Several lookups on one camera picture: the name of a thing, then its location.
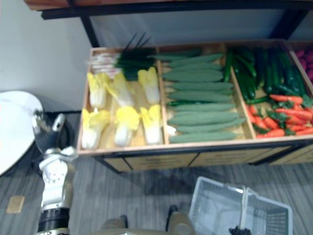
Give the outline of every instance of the carrot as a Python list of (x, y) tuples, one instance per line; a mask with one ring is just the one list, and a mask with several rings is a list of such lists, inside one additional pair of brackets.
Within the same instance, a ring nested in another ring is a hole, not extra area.
[(288, 115), (297, 116), (300, 119), (304, 120), (311, 120), (313, 118), (313, 114), (308, 111), (299, 111), (299, 110), (292, 110), (292, 109), (275, 109), (278, 113), (285, 113)]
[(303, 102), (303, 99), (299, 96), (279, 95), (279, 94), (270, 94), (269, 96), (271, 99), (279, 102), (291, 101), (295, 104), (302, 104)]
[(260, 118), (259, 116), (255, 116), (255, 124), (258, 127), (261, 127), (263, 129), (268, 129), (268, 127), (265, 125), (265, 123), (263, 122), (262, 118)]
[(308, 127), (302, 131), (297, 131), (296, 136), (301, 136), (301, 135), (311, 135), (313, 134), (313, 127)]
[(305, 107), (304, 110), (307, 111), (307, 112), (310, 112), (311, 114), (313, 114), (313, 109)]
[(306, 126), (287, 124), (287, 128), (291, 131), (303, 131), (304, 129), (306, 129)]
[(252, 115), (258, 115), (258, 111), (253, 105), (250, 105), (250, 112)]
[(246, 110), (248, 112), (248, 116), (249, 116), (249, 119), (252, 123), (255, 123), (255, 117), (252, 115), (250, 109), (249, 109), (249, 106), (246, 106)]
[(283, 129), (275, 129), (267, 132), (263, 135), (257, 135), (257, 138), (272, 138), (272, 137), (282, 137), (285, 135), (285, 131)]
[(271, 119), (270, 117), (264, 118), (263, 121), (269, 129), (279, 128), (278, 124), (273, 119)]
[(292, 109), (297, 110), (297, 111), (303, 111), (303, 108), (301, 107), (301, 105), (298, 105), (298, 104), (295, 104)]
[(287, 124), (290, 125), (305, 125), (307, 122), (293, 115), (288, 115), (288, 119), (286, 121)]

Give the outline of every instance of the robotic hand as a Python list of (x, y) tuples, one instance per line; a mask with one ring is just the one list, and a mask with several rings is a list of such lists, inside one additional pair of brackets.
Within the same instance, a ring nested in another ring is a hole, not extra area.
[(43, 172), (45, 188), (41, 203), (38, 235), (68, 235), (69, 210), (73, 198), (74, 167), (69, 164), (78, 157), (73, 147), (58, 148), (58, 140), (65, 122), (60, 114), (49, 125), (43, 113), (33, 115), (35, 142), (43, 153), (39, 168)]

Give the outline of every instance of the white basket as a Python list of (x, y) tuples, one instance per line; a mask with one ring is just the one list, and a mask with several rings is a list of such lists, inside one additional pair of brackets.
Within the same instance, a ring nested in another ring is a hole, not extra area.
[[(240, 188), (199, 177), (189, 211), (197, 235), (230, 235), (240, 223), (242, 195)], [(292, 210), (250, 193), (245, 228), (252, 235), (292, 235)]]

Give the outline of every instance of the floor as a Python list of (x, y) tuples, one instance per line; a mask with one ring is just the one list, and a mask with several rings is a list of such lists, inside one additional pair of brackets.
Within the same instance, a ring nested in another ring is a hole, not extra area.
[[(78, 116), (68, 119), (73, 127)], [(0, 177), (0, 234), (35, 234), (44, 184), (30, 162), (35, 146)], [(106, 219), (126, 214), (131, 228), (164, 230), (171, 204), (189, 205), (199, 176), (244, 184), (262, 196), (286, 203), (293, 210), (293, 234), (313, 230), (313, 164), (283, 166), (224, 165), (116, 174), (91, 157), (75, 160), (74, 199), (69, 227), (72, 235), (99, 230)], [(19, 214), (6, 214), (13, 195), (23, 195)]]

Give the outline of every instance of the purple vegetable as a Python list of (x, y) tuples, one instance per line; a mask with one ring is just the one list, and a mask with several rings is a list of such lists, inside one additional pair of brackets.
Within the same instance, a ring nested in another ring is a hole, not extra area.
[(295, 54), (297, 55), (298, 58), (301, 58), (302, 56), (304, 56), (304, 50), (298, 50), (295, 52)]
[(304, 70), (307, 70), (307, 62), (304, 59), (299, 59)]
[(313, 70), (308, 70), (307, 75), (308, 75), (309, 79), (312, 80), (313, 79)]
[(307, 64), (307, 69), (313, 69), (313, 63)]

